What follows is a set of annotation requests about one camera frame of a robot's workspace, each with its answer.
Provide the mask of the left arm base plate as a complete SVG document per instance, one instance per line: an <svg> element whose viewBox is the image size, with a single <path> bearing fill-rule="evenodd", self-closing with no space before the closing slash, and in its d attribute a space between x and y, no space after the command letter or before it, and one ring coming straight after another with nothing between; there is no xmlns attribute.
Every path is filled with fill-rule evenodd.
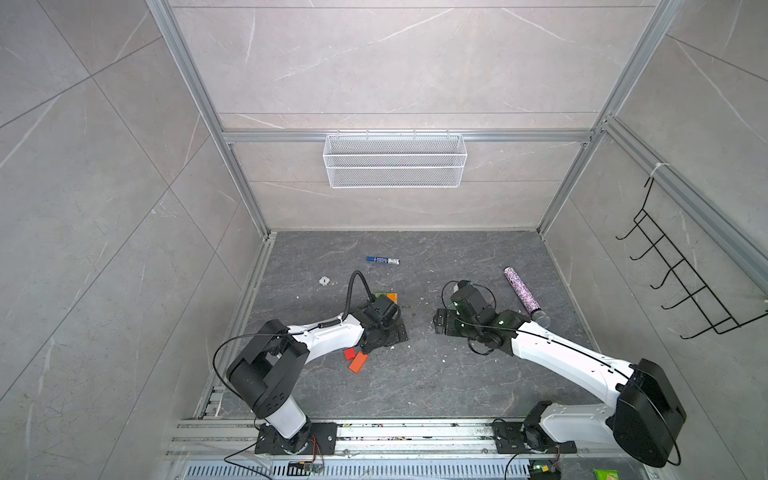
<svg viewBox="0 0 768 480"><path fill-rule="evenodd" d="M309 422L293 437L285 438L270 425L259 428L254 447L256 454L331 455L335 451L339 425L333 422Z"/></svg>

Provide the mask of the green packet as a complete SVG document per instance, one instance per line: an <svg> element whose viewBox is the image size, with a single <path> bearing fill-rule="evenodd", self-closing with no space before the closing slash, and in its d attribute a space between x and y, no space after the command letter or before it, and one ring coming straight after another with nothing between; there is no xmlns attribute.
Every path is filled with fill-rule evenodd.
<svg viewBox="0 0 768 480"><path fill-rule="evenodd" d="M616 470L595 469L594 475L596 480L619 480Z"/></svg>

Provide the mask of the blue marker pen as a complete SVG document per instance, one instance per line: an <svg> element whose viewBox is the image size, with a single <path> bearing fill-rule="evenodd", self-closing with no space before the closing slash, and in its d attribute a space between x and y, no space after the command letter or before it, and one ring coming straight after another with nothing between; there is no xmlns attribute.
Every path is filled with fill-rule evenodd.
<svg viewBox="0 0 768 480"><path fill-rule="evenodd" d="M400 260L397 258L391 258L391 257L380 257L380 256L367 256L366 261L372 262L372 263L383 263L383 264L393 264L393 265L399 265Z"/></svg>

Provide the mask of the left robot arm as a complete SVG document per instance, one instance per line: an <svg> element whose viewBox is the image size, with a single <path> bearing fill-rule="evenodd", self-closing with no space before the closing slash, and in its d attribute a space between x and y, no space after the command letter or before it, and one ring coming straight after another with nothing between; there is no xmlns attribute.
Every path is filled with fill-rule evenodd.
<svg viewBox="0 0 768 480"><path fill-rule="evenodd" d="M305 365L341 352L353 372L360 371L371 352L408 340L400 306L390 296L375 295L362 272L349 279L343 311L330 319L304 325L286 325L274 319L246 339L226 369L212 369L223 386L243 401L281 448L298 453L312 440L312 422L292 396Z"/></svg>

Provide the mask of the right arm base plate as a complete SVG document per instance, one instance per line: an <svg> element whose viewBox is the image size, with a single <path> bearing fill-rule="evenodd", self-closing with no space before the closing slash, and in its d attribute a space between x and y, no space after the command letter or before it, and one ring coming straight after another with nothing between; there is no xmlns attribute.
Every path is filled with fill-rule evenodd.
<svg viewBox="0 0 768 480"><path fill-rule="evenodd" d="M540 428L526 426L523 422L494 419L492 437L499 454L576 454L573 441L557 443Z"/></svg>

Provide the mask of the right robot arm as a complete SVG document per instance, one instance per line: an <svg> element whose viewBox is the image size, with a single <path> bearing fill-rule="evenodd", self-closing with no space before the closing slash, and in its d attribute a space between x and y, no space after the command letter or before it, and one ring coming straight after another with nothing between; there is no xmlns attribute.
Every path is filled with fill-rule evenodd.
<svg viewBox="0 0 768 480"><path fill-rule="evenodd" d="M663 368L647 359L615 359L552 333L527 286L520 280L511 285L522 312L497 311L494 298L483 295L486 287L462 280L436 310L433 324L439 335L533 362L597 398L591 405L537 403L519 427L524 447L544 453L586 442L617 446L654 468L680 465L677 439L687 414Z"/></svg>

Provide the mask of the orange rectangular block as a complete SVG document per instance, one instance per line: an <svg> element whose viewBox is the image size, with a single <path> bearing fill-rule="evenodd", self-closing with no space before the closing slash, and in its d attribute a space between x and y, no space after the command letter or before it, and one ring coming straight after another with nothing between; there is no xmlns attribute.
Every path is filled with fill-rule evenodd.
<svg viewBox="0 0 768 480"><path fill-rule="evenodd" d="M357 374L360 372L366 361L368 360L368 356L362 352L358 352L356 356L351 360L350 364L348 365L348 368L353 373Z"/></svg>

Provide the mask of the aluminium mounting rail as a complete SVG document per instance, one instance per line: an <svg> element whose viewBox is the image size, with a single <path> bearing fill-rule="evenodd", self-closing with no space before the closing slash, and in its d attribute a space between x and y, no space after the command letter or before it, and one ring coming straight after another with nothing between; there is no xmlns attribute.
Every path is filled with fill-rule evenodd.
<svg viewBox="0 0 768 480"><path fill-rule="evenodd" d="M243 449L261 459L385 459L385 458L628 458L615 444L579 440L544 452L530 450L522 433L523 420L505 418L320 419L312 437L297 453L283 448L270 429L263 433L251 420L184 420L171 430L162 448L167 458L221 459Z"/></svg>

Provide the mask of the glitter purple tube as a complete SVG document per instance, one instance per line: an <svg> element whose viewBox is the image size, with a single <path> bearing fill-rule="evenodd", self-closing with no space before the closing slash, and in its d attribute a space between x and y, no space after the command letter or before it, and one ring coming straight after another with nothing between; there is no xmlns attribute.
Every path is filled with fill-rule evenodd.
<svg viewBox="0 0 768 480"><path fill-rule="evenodd" d="M548 328L551 324L550 317L541 308L540 304L536 301L535 297L515 269L513 267L506 267L504 269L504 275L529 317L541 327Z"/></svg>

